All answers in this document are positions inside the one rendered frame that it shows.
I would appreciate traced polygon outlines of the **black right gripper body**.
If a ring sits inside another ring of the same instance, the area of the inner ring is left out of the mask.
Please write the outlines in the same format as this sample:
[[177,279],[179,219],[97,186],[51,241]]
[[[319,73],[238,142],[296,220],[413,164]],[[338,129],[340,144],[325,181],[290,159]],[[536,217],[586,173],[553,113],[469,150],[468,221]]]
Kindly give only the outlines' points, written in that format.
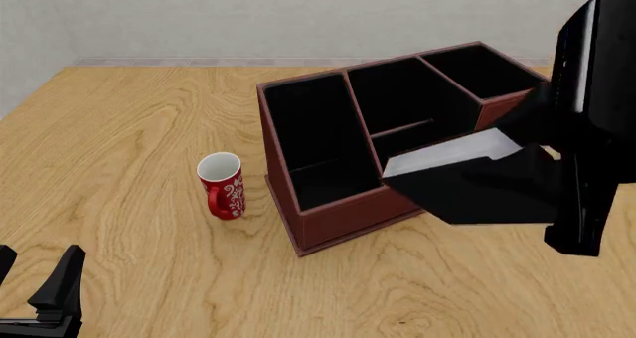
[[622,136],[616,37],[622,0],[588,0],[559,30],[552,74],[562,197],[544,241],[560,254],[598,256],[619,185],[611,152]]

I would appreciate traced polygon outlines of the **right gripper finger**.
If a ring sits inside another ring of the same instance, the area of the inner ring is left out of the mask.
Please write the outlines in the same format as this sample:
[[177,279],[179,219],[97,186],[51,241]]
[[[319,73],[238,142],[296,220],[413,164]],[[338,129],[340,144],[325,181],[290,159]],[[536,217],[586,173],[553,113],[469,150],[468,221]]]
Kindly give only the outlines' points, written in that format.
[[511,110],[495,121],[495,128],[520,146],[547,146],[553,135],[551,84],[531,89]]
[[498,160],[473,164],[463,176],[477,185],[523,194],[545,203],[557,204],[560,200],[560,161],[536,144]]

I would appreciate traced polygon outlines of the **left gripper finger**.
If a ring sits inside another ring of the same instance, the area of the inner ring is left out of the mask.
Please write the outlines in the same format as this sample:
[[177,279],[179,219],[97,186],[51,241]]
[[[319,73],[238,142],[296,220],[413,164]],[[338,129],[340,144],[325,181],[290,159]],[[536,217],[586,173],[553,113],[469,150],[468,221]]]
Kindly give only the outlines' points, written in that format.
[[45,283],[28,299],[40,314],[60,314],[82,319],[80,284],[86,253],[70,245]]
[[12,248],[8,245],[0,245],[0,285],[7,277],[16,258],[17,253]]

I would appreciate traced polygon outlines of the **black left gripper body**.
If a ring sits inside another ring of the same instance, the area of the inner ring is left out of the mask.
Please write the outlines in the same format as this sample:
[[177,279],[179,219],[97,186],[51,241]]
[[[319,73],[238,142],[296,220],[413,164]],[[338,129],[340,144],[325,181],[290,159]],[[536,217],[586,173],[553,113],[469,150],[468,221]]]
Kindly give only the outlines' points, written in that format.
[[0,338],[77,338],[82,322],[73,316],[41,314],[35,319],[0,319]]

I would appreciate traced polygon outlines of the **black book with white pages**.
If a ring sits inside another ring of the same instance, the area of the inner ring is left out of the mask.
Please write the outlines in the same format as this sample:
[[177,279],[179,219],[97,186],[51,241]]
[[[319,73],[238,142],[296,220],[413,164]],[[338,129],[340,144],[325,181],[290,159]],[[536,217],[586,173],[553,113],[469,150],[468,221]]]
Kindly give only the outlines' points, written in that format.
[[383,180],[447,224],[549,224],[557,217],[558,203],[487,188],[463,176],[473,164],[524,147],[491,128],[395,155],[387,161]]

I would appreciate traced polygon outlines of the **red-brown desk caddy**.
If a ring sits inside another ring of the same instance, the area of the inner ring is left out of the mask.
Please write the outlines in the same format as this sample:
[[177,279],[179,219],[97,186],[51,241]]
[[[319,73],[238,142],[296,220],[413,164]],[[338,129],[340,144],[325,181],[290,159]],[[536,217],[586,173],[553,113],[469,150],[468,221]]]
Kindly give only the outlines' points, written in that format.
[[486,128],[544,75],[473,42],[260,84],[266,182],[299,255],[422,208],[389,158]]

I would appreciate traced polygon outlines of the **red patterned mug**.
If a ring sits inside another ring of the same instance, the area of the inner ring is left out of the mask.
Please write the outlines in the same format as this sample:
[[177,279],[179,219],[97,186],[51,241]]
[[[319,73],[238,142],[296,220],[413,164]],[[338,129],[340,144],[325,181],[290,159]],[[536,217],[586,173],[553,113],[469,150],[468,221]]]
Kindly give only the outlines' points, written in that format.
[[197,166],[197,175],[208,196],[209,210],[223,221],[239,218],[245,212],[241,169],[240,159],[230,152],[208,155]]

